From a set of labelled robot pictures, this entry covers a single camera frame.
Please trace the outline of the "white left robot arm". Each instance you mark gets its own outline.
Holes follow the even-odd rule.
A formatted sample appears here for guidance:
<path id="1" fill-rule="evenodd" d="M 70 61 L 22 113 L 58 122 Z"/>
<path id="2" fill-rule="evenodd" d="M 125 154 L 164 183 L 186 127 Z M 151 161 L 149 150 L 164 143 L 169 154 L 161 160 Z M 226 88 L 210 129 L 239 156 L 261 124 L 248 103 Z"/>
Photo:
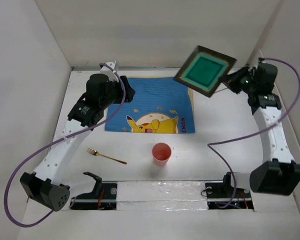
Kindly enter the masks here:
<path id="1" fill-rule="evenodd" d="M 43 161 L 32 173 L 23 173 L 20 183 L 27 196 L 51 209 L 60 211 L 71 198 L 71 187 L 63 175 L 83 140 L 92 132 L 111 104 L 130 103 L 135 90 L 125 75 L 121 81 L 111 81 L 102 73 L 92 74 L 81 95 L 67 116 L 60 135 L 61 142 L 51 147 Z"/>

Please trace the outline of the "pink plastic cup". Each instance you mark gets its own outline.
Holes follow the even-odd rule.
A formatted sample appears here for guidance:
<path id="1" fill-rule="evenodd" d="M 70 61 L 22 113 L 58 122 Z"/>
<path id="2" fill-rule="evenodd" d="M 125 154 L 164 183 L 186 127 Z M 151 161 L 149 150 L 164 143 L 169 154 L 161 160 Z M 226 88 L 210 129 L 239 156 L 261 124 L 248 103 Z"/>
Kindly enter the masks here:
<path id="1" fill-rule="evenodd" d="M 172 149 L 166 143 L 160 142 L 152 148 L 153 162 L 158 167 L 164 167 L 172 155 Z"/>

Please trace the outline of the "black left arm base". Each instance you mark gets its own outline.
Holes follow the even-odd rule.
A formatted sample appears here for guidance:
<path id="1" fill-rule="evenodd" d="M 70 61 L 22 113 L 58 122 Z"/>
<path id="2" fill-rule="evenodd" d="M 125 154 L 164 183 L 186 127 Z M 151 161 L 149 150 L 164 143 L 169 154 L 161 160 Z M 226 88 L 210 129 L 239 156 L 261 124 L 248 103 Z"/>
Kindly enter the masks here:
<path id="1" fill-rule="evenodd" d="M 91 172 L 84 172 L 85 176 L 93 179 L 94 186 L 90 192 L 77 194 L 71 199 L 71 210 L 112 211 L 117 209 L 117 181 L 103 181 L 101 177 Z"/>

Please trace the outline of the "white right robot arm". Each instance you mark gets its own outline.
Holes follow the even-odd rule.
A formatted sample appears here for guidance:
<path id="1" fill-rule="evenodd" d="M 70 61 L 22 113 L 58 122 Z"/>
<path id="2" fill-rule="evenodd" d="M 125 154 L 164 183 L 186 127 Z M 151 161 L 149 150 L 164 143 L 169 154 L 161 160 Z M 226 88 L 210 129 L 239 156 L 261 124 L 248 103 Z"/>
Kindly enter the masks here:
<path id="1" fill-rule="evenodd" d="M 220 77 L 232 92 L 244 92 L 258 126 L 263 160 L 249 176 L 250 189 L 255 193 L 289 196 L 300 182 L 297 164 L 286 141 L 282 120 L 282 104 L 273 93 L 278 68 L 260 62 Z"/>

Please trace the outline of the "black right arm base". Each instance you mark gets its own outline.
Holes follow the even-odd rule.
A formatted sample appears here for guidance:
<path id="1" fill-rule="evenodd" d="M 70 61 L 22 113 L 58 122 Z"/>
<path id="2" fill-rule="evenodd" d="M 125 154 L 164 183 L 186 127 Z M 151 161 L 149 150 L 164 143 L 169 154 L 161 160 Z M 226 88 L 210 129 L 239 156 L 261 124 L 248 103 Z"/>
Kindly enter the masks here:
<path id="1" fill-rule="evenodd" d="M 252 196 L 243 188 L 232 186 L 232 174 L 227 172 L 222 180 L 204 183 L 201 196 L 206 198 L 209 210 L 254 210 Z"/>

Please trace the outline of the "green square ceramic plate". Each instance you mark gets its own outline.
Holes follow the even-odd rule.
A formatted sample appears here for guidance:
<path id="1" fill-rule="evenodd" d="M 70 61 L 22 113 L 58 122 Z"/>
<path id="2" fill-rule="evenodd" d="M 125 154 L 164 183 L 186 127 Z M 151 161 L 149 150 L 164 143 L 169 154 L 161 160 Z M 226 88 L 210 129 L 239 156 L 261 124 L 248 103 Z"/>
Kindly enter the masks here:
<path id="1" fill-rule="evenodd" d="M 236 58 L 197 45 L 173 79 L 210 98 L 221 84 L 219 78 L 236 62 Z"/>

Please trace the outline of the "blue Pikachu placemat cloth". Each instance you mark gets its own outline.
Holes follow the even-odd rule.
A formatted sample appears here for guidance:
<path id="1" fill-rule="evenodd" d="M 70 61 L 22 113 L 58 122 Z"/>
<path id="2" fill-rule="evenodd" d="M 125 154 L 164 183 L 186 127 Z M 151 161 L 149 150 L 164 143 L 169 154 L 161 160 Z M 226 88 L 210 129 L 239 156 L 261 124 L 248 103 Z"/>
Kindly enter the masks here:
<path id="1" fill-rule="evenodd" d="M 108 132 L 194 134 L 188 87 L 172 77 L 136 78 L 128 82 L 135 95 L 105 124 Z"/>

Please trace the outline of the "gold fork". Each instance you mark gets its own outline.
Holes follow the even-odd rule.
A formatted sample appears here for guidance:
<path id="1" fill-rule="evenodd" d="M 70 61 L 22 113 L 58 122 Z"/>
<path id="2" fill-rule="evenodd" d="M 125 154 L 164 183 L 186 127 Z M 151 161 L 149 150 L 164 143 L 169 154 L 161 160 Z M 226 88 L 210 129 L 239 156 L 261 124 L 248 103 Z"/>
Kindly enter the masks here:
<path id="1" fill-rule="evenodd" d="M 91 149 L 91 148 L 88 148 L 88 149 L 86 150 L 86 152 L 89 153 L 89 154 L 91 154 L 91 155 L 93 155 L 93 156 L 101 156 L 101 157 L 110 159 L 110 160 L 112 160 L 112 161 L 118 162 L 118 163 L 123 164 L 123 165 L 127 165 L 127 164 L 128 164 L 126 161 L 122 161 L 122 160 L 119 160 L 119 159 L 116 159 L 116 158 L 113 158 L 113 157 L 110 157 L 110 156 L 101 154 L 101 153 L 99 153 L 98 151 L 96 151 L 96 150 L 94 150 L 94 149 Z"/>

